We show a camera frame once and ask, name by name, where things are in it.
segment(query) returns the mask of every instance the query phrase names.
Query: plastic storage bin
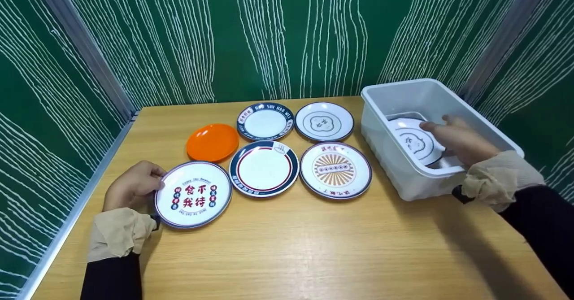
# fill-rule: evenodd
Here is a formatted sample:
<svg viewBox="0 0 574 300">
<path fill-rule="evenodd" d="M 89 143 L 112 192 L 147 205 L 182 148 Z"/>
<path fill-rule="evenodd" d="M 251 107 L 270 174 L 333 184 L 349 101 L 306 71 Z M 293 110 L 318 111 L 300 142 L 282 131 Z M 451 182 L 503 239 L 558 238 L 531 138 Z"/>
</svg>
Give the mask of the plastic storage bin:
<svg viewBox="0 0 574 300">
<path fill-rule="evenodd" d="M 465 169 L 456 157 L 443 157 L 433 165 L 423 165 L 400 144 L 390 127 L 389 118 L 418 114 L 425 120 L 442 124 L 444 114 L 455 114 L 500 150 L 523 150 L 476 110 L 434 79 L 385 83 L 367 86 L 361 91 L 365 100 L 361 133 L 404 200 L 416 200 L 451 193 L 465 178 Z"/>
</svg>

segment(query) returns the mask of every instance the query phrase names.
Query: orange plate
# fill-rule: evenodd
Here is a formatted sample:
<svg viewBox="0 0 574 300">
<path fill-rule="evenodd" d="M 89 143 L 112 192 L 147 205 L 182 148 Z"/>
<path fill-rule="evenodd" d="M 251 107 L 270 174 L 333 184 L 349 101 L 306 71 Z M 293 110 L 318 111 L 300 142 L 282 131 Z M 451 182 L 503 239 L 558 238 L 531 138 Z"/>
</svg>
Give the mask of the orange plate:
<svg viewBox="0 0 574 300">
<path fill-rule="evenodd" d="M 238 145 L 239 135 L 234 128 L 225 124 L 209 124 L 193 132 L 185 150 L 194 160 L 217 162 L 229 157 Z"/>
</svg>

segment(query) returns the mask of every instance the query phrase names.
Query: green wall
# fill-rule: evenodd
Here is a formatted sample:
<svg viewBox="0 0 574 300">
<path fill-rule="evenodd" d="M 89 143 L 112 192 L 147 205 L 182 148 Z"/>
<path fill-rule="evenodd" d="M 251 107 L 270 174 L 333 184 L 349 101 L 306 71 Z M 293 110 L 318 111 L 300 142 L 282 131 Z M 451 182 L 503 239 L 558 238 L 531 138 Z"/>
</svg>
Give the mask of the green wall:
<svg viewBox="0 0 574 300">
<path fill-rule="evenodd" d="M 458 90 L 512 0 L 72 0 L 137 107 Z"/>
<path fill-rule="evenodd" d="M 475 108 L 574 204 L 574 0 L 542 0 Z"/>
<path fill-rule="evenodd" d="M 43 0 L 0 0 L 0 298 L 15 298 L 125 124 Z"/>
<path fill-rule="evenodd" d="M 423 77 L 458 91 L 513 0 L 71 1 L 141 108 Z M 572 10 L 543 0 L 475 103 L 570 201 Z M 14 298 L 124 122 L 42 0 L 0 14 L 0 296 Z"/>
</svg>

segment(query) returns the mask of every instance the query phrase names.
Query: plate with navy rim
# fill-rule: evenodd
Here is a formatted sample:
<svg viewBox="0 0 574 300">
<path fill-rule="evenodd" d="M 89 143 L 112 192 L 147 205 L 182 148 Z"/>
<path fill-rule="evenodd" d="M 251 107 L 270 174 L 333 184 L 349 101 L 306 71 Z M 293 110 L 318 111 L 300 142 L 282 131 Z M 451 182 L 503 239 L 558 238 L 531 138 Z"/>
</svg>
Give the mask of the plate with navy rim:
<svg viewBox="0 0 574 300">
<path fill-rule="evenodd" d="M 229 164 L 229 173 L 238 191 L 265 198 L 291 187 L 299 174 L 299 160 L 283 143 L 257 141 L 237 151 Z"/>
<path fill-rule="evenodd" d="M 277 140 L 293 129 L 293 112 L 282 104 L 261 102 L 244 109 L 237 117 L 237 131 L 254 141 Z"/>
<path fill-rule="evenodd" d="M 400 117 L 390 120 L 391 128 L 394 128 L 399 138 L 399 143 L 405 149 L 412 151 L 414 156 L 423 164 L 431 165 L 443 157 L 445 151 L 435 137 L 424 130 L 420 124 L 423 122 L 417 118 Z"/>
<path fill-rule="evenodd" d="M 313 145 L 301 157 L 301 179 L 330 199 L 346 200 L 363 194 L 371 185 L 373 172 L 357 149 L 339 142 Z"/>
<path fill-rule="evenodd" d="M 343 140 L 351 134 L 355 120 L 351 113 L 329 102 L 303 106 L 295 115 L 295 127 L 301 135 L 320 142 Z"/>
<path fill-rule="evenodd" d="M 174 228 L 203 226 L 221 215 L 231 200 L 231 180 L 215 163 L 183 163 L 161 180 L 165 185 L 156 192 L 156 212 Z"/>
</svg>

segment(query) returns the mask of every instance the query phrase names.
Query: plate rim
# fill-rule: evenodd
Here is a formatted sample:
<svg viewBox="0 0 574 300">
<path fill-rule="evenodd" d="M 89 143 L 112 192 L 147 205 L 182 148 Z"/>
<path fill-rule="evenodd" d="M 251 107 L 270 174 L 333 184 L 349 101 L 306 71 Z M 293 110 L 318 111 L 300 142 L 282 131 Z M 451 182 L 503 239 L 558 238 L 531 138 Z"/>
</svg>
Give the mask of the plate rim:
<svg viewBox="0 0 574 300">
<path fill-rule="evenodd" d="M 262 141 L 254 141 L 254 142 L 251 142 L 251 143 L 247 144 L 246 146 L 242 147 L 241 149 L 238 149 L 238 150 L 237 150 L 237 152 L 236 152 L 236 153 L 233 155 L 233 157 L 231 158 L 231 161 L 229 161 L 229 178 L 231 179 L 231 177 L 233 176 L 232 173 L 231 173 L 231 170 L 232 170 L 231 165 L 232 165 L 232 163 L 233 163 L 233 161 L 234 161 L 236 155 L 238 155 L 238 154 L 239 154 L 241 151 L 243 151 L 243 150 L 248 151 L 247 148 L 248 148 L 250 145 L 261 144 L 261 143 L 266 143 L 266 142 L 280 143 L 280 144 L 285 145 L 287 148 L 289 148 L 289 151 L 291 151 L 291 152 L 293 153 L 293 157 L 295 158 L 295 161 L 296 161 L 296 165 L 297 165 L 296 174 L 295 174 L 295 176 L 293 177 L 293 179 L 292 179 L 290 182 L 288 182 L 288 183 L 285 184 L 285 187 L 284 187 L 284 188 L 282 188 L 282 189 L 279 190 L 278 192 L 273 192 L 273 194 L 267 194 L 267 195 L 255 195 L 255 194 L 250 194 L 250 193 L 248 193 L 248 192 L 246 192 L 246 191 L 243 191 L 243 190 L 242 190 L 241 188 L 239 188 L 238 186 L 236 186 L 235 182 L 234 182 L 233 180 L 231 180 L 231 184 L 233 185 L 233 187 L 235 187 L 235 189 L 236 189 L 238 192 L 241 192 L 242 194 L 244 194 L 244 195 L 246 195 L 246 196 L 254 197 L 254 198 L 270 198 L 270 197 L 273 197 L 273 196 L 277 196 L 277 195 L 279 195 L 279 194 L 282 194 L 282 193 L 285 192 L 287 189 L 289 189 L 291 186 L 293 186 L 293 184 L 295 183 L 295 181 L 297 181 L 297 177 L 298 177 L 298 176 L 300 175 L 300 173 L 301 173 L 301 162 L 299 161 L 299 157 L 297 157 L 297 153 L 295 153 L 295 151 L 293 151 L 293 149 L 291 149 L 291 147 L 289 147 L 289 145 L 287 145 L 287 144 L 285 144 L 285 143 L 277 142 L 277 141 L 274 141 L 274 140 L 262 140 Z"/>
<path fill-rule="evenodd" d="M 234 132 L 237 133 L 238 131 L 236 129 L 233 128 L 233 126 L 230 126 L 229 124 L 223 124 L 223 123 L 211 123 L 211 124 L 207 124 L 206 126 L 202 126 L 200 128 L 198 128 L 197 130 L 193 131 L 193 133 L 191 133 L 191 135 L 187 138 L 187 141 L 185 141 L 185 153 L 187 154 L 188 157 L 190 157 L 191 159 L 193 159 L 193 161 L 206 161 L 206 162 L 211 162 L 211 163 L 215 163 L 221 160 L 226 159 L 227 157 L 229 157 L 229 155 L 232 155 L 233 151 L 235 151 L 237 149 L 237 147 L 239 146 L 239 135 L 236 136 L 237 139 L 237 144 L 234 144 L 234 148 L 231 149 L 231 151 L 229 151 L 229 153 L 227 153 L 225 155 L 225 157 L 221 157 L 219 159 L 216 160 L 211 160 L 211 161 L 207 161 L 207 160 L 199 160 L 199 159 L 195 159 L 194 157 L 192 157 L 188 151 L 187 145 L 189 143 L 189 141 L 191 140 L 191 138 L 193 136 L 195 136 L 196 133 L 199 133 L 201 130 L 205 129 L 208 126 L 229 126 L 229 128 L 231 128 L 232 130 L 235 130 Z"/>
<path fill-rule="evenodd" d="M 288 110 L 289 113 L 291 114 L 291 118 L 293 119 L 293 124 L 291 124 L 291 127 L 289 128 L 289 130 L 287 130 L 287 132 L 285 132 L 285 134 L 283 134 L 283 135 L 277 134 L 277 135 L 270 136 L 270 137 L 261 137 L 260 139 L 256 139 L 256 137 L 259 137 L 259 136 L 251 135 L 247 130 L 245 130 L 244 132 L 247 133 L 247 134 L 250 134 L 250 136 L 246 135 L 246 134 L 243 133 L 241 130 L 239 130 L 239 126 L 240 126 L 240 124 L 239 124 L 239 117 L 241 116 L 242 112 L 244 112 L 246 109 L 248 109 L 248 108 L 250 108 L 250 107 L 257 106 L 257 105 L 259 105 L 259 104 L 276 104 L 276 105 L 279 105 L 279 106 L 281 106 L 282 108 L 285 108 L 286 110 Z M 279 104 L 279 103 L 269 102 L 269 101 L 258 102 L 258 103 L 255 103 L 255 104 L 251 104 L 250 106 L 247 106 L 246 108 L 243 108 L 243 109 L 241 110 L 241 112 L 237 115 L 237 119 L 235 120 L 235 129 L 237 130 L 237 132 L 238 132 L 242 137 L 244 137 L 244 138 L 246 138 L 246 139 L 248 139 L 248 140 L 252 140 L 252 141 L 254 141 L 254 142 L 258 142 L 258 141 L 275 141 L 275 140 L 278 140 L 278 139 L 280 139 L 281 137 L 284 137 L 284 136 L 286 136 L 287 134 L 291 133 L 291 131 L 293 130 L 294 127 L 295 127 L 295 116 L 293 116 L 293 111 L 292 111 L 289 107 L 285 106 L 284 104 Z"/>
<path fill-rule="evenodd" d="M 413 117 L 399 117 L 399 118 L 407 118 L 407 119 L 410 119 L 410 120 L 416 120 L 416 121 L 420 121 L 420 122 L 426 122 L 426 121 L 419 120 L 418 118 L 413 118 Z M 420 130 L 420 131 L 422 131 L 422 132 L 426 132 L 425 130 L 421 130 L 420 128 L 412 128 L 412 127 L 400 127 L 400 128 L 395 128 L 394 130 L 401 130 L 401 129 L 406 129 L 406 128 L 411 128 L 411 129 L 414 129 L 414 130 Z M 432 133 L 430 133 L 430 135 L 427 134 L 427 136 L 431 139 L 431 141 L 432 141 L 432 143 L 433 143 L 433 149 L 431 150 L 431 153 L 432 153 L 432 152 L 435 150 L 434 147 L 436 146 L 436 143 L 439 144 L 439 141 L 436 140 L 436 137 L 435 137 L 434 135 L 433 135 L 433 136 L 431 136 L 431 135 L 432 135 Z M 441 154 L 439 155 L 439 157 L 438 157 L 436 160 L 432 161 L 431 163 L 422 162 L 422 159 L 418 159 L 418 157 L 416 157 L 416 155 L 414 155 L 414 157 L 415 157 L 420 163 L 422 163 L 422 165 L 424 165 L 425 167 L 428 167 L 429 165 L 432 165 L 433 163 L 435 163 L 435 162 L 439 161 L 440 159 L 442 159 L 442 158 L 443 158 L 443 153 L 441 152 Z"/>
<path fill-rule="evenodd" d="M 310 136 L 308 136 L 307 134 L 303 133 L 303 131 L 302 131 L 302 130 L 299 128 L 299 126 L 297 125 L 297 116 L 299 116 L 299 113 L 303 110 L 303 108 L 306 108 L 307 106 L 309 106 L 309 105 L 311 105 L 311 104 L 334 104 L 334 105 L 336 105 L 336 106 L 338 106 L 338 107 L 344 109 L 344 110 L 345 110 L 347 113 L 349 113 L 349 115 L 351 116 L 352 124 L 351 124 L 351 129 L 349 130 L 349 132 L 346 133 L 344 136 L 339 137 L 338 139 L 332 139 L 332 140 L 316 139 L 316 138 L 314 138 L 314 137 L 310 137 Z M 351 114 L 351 112 L 349 112 L 348 109 L 342 107 L 342 106 L 339 105 L 339 104 L 335 104 L 335 103 L 332 103 L 332 102 L 325 102 L 325 101 L 322 101 L 322 102 L 312 102 L 312 103 L 306 104 L 305 106 L 299 108 L 299 110 L 298 110 L 297 113 L 295 114 L 295 122 L 294 122 L 294 123 L 295 123 L 294 125 L 295 125 L 295 128 L 296 128 L 296 130 L 297 130 L 297 133 L 299 133 L 300 135 L 303 135 L 304 137 L 307 137 L 308 139 L 310 139 L 310 140 L 312 140 L 312 141 L 314 141 L 314 142 L 319 142 L 319 143 L 339 142 L 339 141 L 342 141 L 342 140 L 346 139 L 347 137 L 351 136 L 351 134 L 353 133 L 353 130 L 355 129 L 355 118 L 353 117 L 353 114 Z"/>
<path fill-rule="evenodd" d="M 161 215 L 161 212 L 158 210 L 158 206 L 157 206 L 157 195 L 158 192 L 156 191 L 154 193 L 154 208 L 156 210 L 156 214 L 158 216 L 160 216 L 161 218 L 161 222 L 173 227 L 173 228 L 180 228 L 180 229 L 190 229 L 190 228 L 198 228 L 204 225 L 209 224 L 210 222 L 212 222 L 213 220 L 215 220 L 216 218 L 218 218 L 219 216 L 221 216 L 221 214 L 226 210 L 227 206 L 229 205 L 229 203 L 231 202 L 231 198 L 233 196 L 233 188 L 232 188 L 232 184 L 231 184 L 231 178 L 229 177 L 229 174 L 227 173 L 227 171 L 225 171 L 225 169 L 223 169 L 223 167 L 221 165 L 218 165 L 217 163 L 213 163 L 213 162 L 209 162 L 209 161 L 187 161 L 184 163 L 181 163 L 179 165 L 176 165 L 173 169 L 169 170 L 168 173 L 166 173 L 162 178 L 161 181 L 163 182 L 164 179 L 171 173 L 174 173 L 177 169 L 180 169 L 181 167 L 185 167 L 187 165 L 191 165 L 192 163 L 208 163 L 210 165 L 215 165 L 215 167 L 219 168 L 224 174 L 225 177 L 227 178 L 227 182 L 229 183 L 229 199 L 227 200 L 227 202 L 225 203 L 225 205 L 223 206 L 223 208 L 221 208 L 221 210 L 219 212 L 217 212 L 217 214 L 215 214 L 215 216 L 213 216 L 212 218 L 209 218 L 206 221 L 203 221 L 199 224 L 194 224 L 194 225 L 178 225 L 178 224 L 174 224 L 170 221 L 168 221 L 166 218 L 164 218 L 164 216 Z"/>
<path fill-rule="evenodd" d="M 358 196 L 361 196 L 362 194 L 364 194 L 369 187 L 371 186 L 371 182 L 373 181 L 373 169 L 371 168 L 371 164 L 369 163 L 369 160 L 367 160 L 367 157 L 361 152 L 359 151 L 359 149 L 350 146 L 349 144 L 346 143 L 342 143 L 342 142 L 337 142 L 337 141 L 329 141 L 329 142 L 319 142 L 317 144 L 312 145 L 311 147 L 309 147 L 304 153 L 303 155 L 301 155 L 301 164 L 303 163 L 303 158 L 305 157 L 305 155 L 307 155 L 307 153 L 314 147 L 319 146 L 319 145 L 324 145 L 324 144 L 341 144 L 341 145 L 345 145 L 346 147 L 349 147 L 355 151 L 357 151 L 359 153 L 359 155 L 361 155 L 361 157 L 363 157 L 363 159 L 365 160 L 365 162 L 367 163 L 367 165 L 369 166 L 369 180 L 367 181 L 367 185 L 365 185 L 364 188 L 361 189 L 360 192 L 357 192 L 356 194 L 352 195 L 352 196 L 345 196 L 345 197 L 336 197 L 336 196 L 329 196 L 324 194 L 321 191 L 318 191 L 317 189 L 315 189 L 314 187 L 312 187 L 307 180 L 305 179 L 305 177 L 303 176 L 303 171 L 299 171 L 299 176 L 301 177 L 301 180 L 305 183 L 305 185 L 307 187 L 309 187 L 310 190 L 312 190 L 313 192 L 315 192 L 316 194 L 323 196 L 325 198 L 329 198 L 329 199 L 333 199 L 333 200 L 348 200 L 348 199 L 353 199 L 353 198 L 357 198 Z"/>
</svg>

